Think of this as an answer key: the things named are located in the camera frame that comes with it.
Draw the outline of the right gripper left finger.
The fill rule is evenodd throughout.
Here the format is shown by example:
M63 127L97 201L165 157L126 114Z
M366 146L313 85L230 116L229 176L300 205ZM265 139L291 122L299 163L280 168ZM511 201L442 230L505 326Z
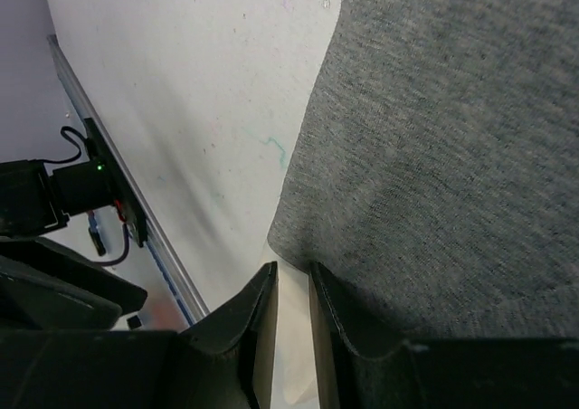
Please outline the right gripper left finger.
M187 330L1 332L4 408L268 408L278 264Z

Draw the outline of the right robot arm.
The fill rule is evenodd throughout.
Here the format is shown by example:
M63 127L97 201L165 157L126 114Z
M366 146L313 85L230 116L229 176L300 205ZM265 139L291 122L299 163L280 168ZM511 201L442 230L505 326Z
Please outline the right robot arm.
M40 236L69 208L114 200L99 162L48 176L1 166L1 405L4 408L268 408L278 266L187 330L117 331L147 294ZM575 408L570 338L407 338L363 309L320 264L309 271L323 408Z

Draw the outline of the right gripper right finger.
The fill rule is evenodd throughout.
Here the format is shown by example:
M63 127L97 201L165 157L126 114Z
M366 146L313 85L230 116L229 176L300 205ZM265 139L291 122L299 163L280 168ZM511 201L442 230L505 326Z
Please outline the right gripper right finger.
M309 271L322 408L575 408L570 338L407 338L327 268Z

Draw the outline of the grey and cream underwear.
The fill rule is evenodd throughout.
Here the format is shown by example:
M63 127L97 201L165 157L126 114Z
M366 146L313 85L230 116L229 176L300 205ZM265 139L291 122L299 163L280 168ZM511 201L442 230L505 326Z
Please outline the grey and cream underwear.
M407 338L578 342L578 0L343 0L268 241Z

